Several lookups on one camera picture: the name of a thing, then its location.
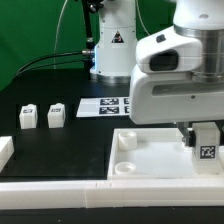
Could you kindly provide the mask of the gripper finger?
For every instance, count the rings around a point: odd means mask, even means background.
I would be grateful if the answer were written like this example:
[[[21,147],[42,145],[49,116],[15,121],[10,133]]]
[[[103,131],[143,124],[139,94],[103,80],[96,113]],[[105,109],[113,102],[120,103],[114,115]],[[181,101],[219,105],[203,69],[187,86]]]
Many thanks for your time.
[[[177,128],[182,134],[182,141],[186,147],[195,147],[196,146],[196,135],[194,131],[190,131],[189,122],[178,122]]]

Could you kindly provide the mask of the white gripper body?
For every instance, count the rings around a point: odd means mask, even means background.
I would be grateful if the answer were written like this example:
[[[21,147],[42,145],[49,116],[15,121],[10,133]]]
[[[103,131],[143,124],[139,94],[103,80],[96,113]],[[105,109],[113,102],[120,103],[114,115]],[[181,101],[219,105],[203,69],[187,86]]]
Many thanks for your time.
[[[224,83],[198,82],[202,43],[173,27],[136,46],[129,111],[136,124],[224,119]]]

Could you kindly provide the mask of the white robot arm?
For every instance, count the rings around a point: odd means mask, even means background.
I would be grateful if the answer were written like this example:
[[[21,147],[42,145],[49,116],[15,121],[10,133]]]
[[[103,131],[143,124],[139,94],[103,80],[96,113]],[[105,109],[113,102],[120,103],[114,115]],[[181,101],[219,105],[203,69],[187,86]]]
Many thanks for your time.
[[[173,24],[138,40],[136,0],[100,0],[91,73],[130,82],[136,124],[224,120],[224,0],[174,0]]]

